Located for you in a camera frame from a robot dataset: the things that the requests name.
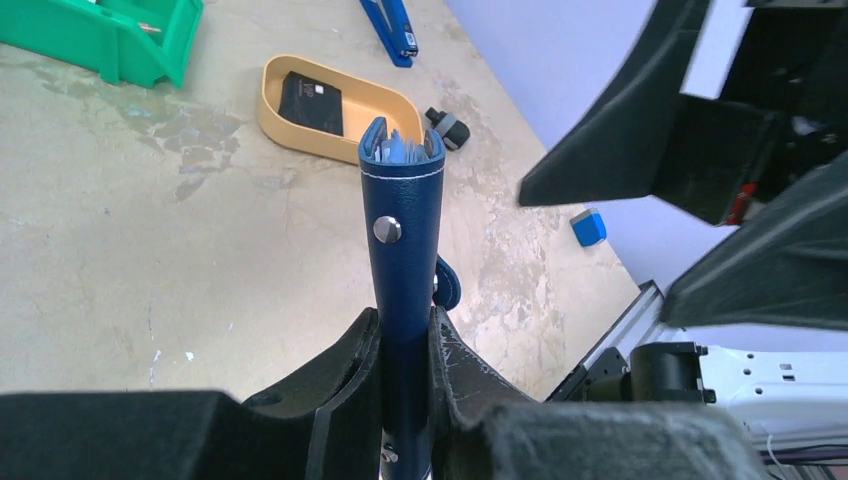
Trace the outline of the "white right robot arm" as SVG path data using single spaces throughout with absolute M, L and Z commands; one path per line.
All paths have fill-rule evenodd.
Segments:
M 847 354 L 685 340 L 694 327 L 847 327 L 847 5 L 751 1 L 720 94 L 686 94 L 705 1 L 659 1 L 616 76 L 522 179 L 518 202 L 653 195 L 734 232 L 629 308 L 554 401 L 721 409 L 772 465 L 847 461 Z

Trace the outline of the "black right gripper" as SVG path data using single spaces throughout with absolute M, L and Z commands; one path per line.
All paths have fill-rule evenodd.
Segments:
M 660 322 L 844 331 L 847 4 L 748 5 L 724 86 L 706 99 L 680 88 L 709 2 L 656 2 L 615 77 L 522 178 L 517 201 L 631 199 L 652 188 L 706 223 L 740 225 L 772 200 L 669 287 Z

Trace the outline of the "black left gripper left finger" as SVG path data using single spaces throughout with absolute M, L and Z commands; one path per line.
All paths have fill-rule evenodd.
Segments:
M 377 311 L 364 309 L 330 347 L 243 405 L 273 418 L 268 479 L 375 479 L 381 428 Z

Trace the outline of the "navy blue card holder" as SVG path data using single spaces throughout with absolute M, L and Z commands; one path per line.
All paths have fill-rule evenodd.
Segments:
M 381 474 L 425 479 L 430 314 L 438 287 L 456 285 L 438 256 L 446 149 L 433 130 L 420 142 L 407 140 L 377 117 L 357 153 L 382 331 Z

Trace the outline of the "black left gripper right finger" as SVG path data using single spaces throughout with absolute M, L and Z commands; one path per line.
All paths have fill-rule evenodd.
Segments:
M 432 477 L 494 478 L 498 450 L 489 417 L 536 401 L 467 345 L 442 307 L 431 309 L 427 347 Z

